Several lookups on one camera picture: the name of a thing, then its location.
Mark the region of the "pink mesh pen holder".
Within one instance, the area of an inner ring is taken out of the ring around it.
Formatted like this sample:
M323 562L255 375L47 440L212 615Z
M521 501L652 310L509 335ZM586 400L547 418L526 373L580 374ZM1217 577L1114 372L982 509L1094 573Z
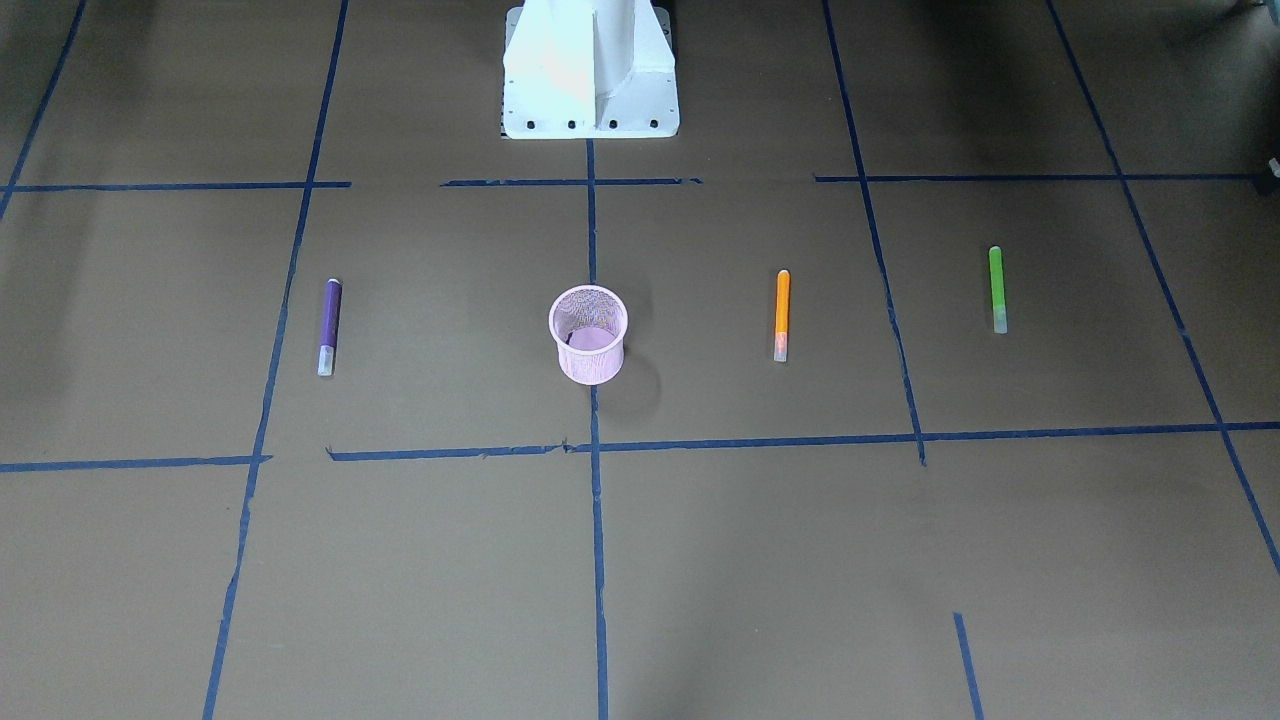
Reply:
M550 305L547 324L568 379L600 386L620 373L630 316L617 293L599 284L568 288Z

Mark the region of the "green marker pen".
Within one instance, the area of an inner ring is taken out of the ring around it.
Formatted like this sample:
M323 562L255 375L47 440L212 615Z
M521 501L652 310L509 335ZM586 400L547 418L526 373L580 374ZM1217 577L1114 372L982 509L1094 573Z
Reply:
M1005 286L1004 250L998 245L991 246L988 250L988 272L993 332L996 334L1007 334L1009 306Z

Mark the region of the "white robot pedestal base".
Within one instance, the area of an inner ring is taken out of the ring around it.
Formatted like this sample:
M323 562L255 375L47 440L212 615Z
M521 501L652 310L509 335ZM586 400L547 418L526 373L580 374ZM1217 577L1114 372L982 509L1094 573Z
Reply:
M672 13L658 3L524 1L506 14L502 63L507 138L678 133Z

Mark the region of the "purple marker pen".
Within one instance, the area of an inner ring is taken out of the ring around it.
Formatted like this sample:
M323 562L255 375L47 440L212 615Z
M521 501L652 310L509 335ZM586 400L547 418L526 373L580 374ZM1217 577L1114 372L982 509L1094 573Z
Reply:
M342 292L343 284L340 279L329 278L326 281L321 306L321 329L316 354L317 377L333 377L335 370Z

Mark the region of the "orange marker pen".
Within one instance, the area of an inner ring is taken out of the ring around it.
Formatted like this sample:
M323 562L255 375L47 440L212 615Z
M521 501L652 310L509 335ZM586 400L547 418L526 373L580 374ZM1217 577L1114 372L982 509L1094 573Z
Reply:
M781 269L774 278L773 360L788 360L791 274Z

